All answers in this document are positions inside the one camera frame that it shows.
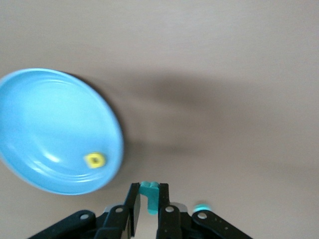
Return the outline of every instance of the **beige surface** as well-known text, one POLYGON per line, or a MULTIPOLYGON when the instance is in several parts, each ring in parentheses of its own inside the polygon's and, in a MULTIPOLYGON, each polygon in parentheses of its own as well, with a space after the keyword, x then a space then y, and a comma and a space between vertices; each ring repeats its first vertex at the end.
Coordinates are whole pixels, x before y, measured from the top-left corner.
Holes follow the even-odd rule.
MULTIPOLYGON (((129 139, 118 176, 83 196, 43 192, 1 164, 1 238, 100 214, 130 183, 157 180, 253 238, 317 239, 318 12, 316 0, 1 1, 0 75, 86 77, 129 139)), ((136 238, 156 228, 143 209, 136 238)))

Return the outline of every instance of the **blue plate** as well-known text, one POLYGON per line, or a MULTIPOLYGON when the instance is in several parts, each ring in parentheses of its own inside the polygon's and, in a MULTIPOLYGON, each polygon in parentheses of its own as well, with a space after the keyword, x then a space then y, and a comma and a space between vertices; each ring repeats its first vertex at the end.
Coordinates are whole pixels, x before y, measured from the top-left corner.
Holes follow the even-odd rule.
POLYGON ((0 82, 0 153, 30 184, 78 195, 118 172, 124 140, 110 106, 79 79, 50 69, 24 69, 0 82))

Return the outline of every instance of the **silver screw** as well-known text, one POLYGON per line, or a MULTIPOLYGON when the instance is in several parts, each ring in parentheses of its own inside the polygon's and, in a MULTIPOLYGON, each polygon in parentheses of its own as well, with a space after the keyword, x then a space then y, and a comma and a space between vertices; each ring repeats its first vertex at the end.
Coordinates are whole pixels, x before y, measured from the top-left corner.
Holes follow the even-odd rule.
POLYGON ((200 218, 200 219, 206 219, 206 218, 207 218, 206 213, 199 213, 197 216, 198 216, 198 218, 200 218))
POLYGON ((167 211, 168 213, 174 212, 174 208, 171 206, 168 206, 165 208, 165 211, 167 211))
POLYGON ((116 212, 116 213, 121 213, 122 211, 123 211, 123 208, 116 208, 116 209, 115 209, 115 212, 116 212))
POLYGON ((89 218, 88 214, 83 214, 83 215, 80 216, 81 220, 85 220, 85 219, 88 219, 88 218, 89 218))

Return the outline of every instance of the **plate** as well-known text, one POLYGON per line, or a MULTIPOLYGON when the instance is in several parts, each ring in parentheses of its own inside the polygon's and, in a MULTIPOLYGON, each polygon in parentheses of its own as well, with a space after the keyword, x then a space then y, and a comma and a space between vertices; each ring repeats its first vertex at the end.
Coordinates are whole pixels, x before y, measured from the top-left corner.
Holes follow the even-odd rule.
POLYGON ((19 177, 64 195, 93 192, 117 174, 124 139, 116 115, 83 81, 32 68, 0 81, 0 154, 19 177))

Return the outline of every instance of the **yellow object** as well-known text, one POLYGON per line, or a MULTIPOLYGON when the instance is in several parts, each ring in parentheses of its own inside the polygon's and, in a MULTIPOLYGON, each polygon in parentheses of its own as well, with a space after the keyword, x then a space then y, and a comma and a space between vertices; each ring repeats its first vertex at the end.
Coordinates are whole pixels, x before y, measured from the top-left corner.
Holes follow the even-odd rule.
POLYGON ((90 168, 100 168, 106 162, 104 155, 99 152, 89 153, 84 159, 90 168))

